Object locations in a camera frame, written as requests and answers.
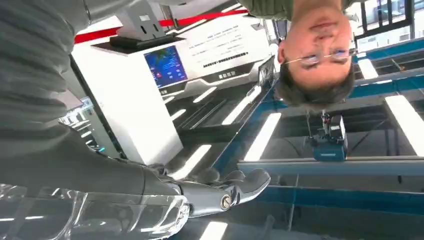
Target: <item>robotic hand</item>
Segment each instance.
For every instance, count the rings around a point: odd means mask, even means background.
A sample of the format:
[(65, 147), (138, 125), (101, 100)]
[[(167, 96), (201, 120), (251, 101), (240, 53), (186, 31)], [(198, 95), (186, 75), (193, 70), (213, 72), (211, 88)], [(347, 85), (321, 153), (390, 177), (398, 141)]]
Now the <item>robotic hand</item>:
[(270, 183), (270, 175), (263, 169), (255, 169), (247, 176), (233, 171), (222, 181), (219, 173), (208, 168), (192, 181), (177, 181), (190, 203), (190, 217), (221, 213), (230, 207), (256, 198)]

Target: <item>screen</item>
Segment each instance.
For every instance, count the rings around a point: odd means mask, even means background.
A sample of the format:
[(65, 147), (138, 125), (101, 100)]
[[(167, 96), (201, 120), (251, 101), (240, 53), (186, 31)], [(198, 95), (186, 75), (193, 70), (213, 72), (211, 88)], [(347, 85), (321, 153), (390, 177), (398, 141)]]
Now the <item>screen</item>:
[(146, 53), (144, 57), (158, 88), (187, 80), (175, 46)]

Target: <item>ceiling light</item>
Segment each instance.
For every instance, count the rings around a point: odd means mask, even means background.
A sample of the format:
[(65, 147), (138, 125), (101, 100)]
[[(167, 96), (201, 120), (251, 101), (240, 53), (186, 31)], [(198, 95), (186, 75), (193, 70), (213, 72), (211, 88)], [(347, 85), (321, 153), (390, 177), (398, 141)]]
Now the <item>ceiling light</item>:
[(165, 104), (167, 104), (167, 103), (171, 102), (172, 100), (174, 100), (174, 98), (175, 98), (175, 96), (168, 97), (168, 98), (167, 98), (167, 99), (165, 99), (163, 102), (164, 102)]
[(405, 133), (415, 153), (424, 157), (424, 121), (403, 95), (385, 98), (388, 107)]
[(241, 7), (241, 6), (242, 5), (240, 3), (234, 4), (234, 5), (230, 6), (230, 7), (227, 7), (226, 9), (222, 10), (221, 13), (229, 12), (229, 11), (231, 11), (233, 9), (236, 9), (238, 7)]
[(206, 98), (206, 96), (208, 96), (209, 94), (211, 94), (213, 91), (215, 91), (215, 89), (217, 89), (217, 86), (211, 87), (209, 88), (207, 91), (205, 91), (204, 93), (202, 93), (202, 95), (198, 96), (193, 103), (198, 103), (200, 101), (202, 101), (204, 98)]
[(185, 109), (180, 109), (180, 110), (178, 110), (176, 113), (174, 113), (172, 116), (171, 116), (171, 120), (172, 121), (174, 121), (175, 119), (177, 119), (179, 116), (181, 116), (181, 115), (183, 115), (183, 113), (185, 113), (186, 112), (186, 110)]
[(368, 58), (359, 60), (358, 65), (360, 67), (364, 79), (375, 79), (379, 76), (377, 74), (376, 69), (373, 67), (373, 64)]
[(265, 147), (270, 141), (271, 136), (273, 135), (274, 129), (276, 128), (279, 120), (281, 118), (281, 113), (271, 113), (257, 134), (255, 140), (249, 148), (244, 160), (247, 162), (259, 161), (264, 153)]
[(200, 240), (221, 240), (227, 226), (228, 223), (225, 222), (211, 221), (201, 235)]
[(88, 135), (90, 135), (90, 134), (92, 134), (92, 132), (91, 132), (91, 131), (88, 131), (88, 132), (86, 132), (86, 133), (82, 134), (82, 135), (81, 135), (81, 138), (85, 138), (85, 137), (87, 137), (87, 136), (88, 136)]
[(224, 119), (222, 125), (230, 125), (236, 120), (236, 118), (242, 113), (243, 109), (253, 102), (257, 96), (261, 93), (262, 88), (258, 85), (254, 87), (254, 90), (251, 94), (247, 95), (237, 106), (232, 110), (232, 112)]
[(212, 145), (201, 145), (191, 157), (185, 162), (184, 166), (178, 171), (168, 174), (175, 180), (180, 180), (189, 175), (193, 168), (200, 162), (203, 156), (209, 151)]

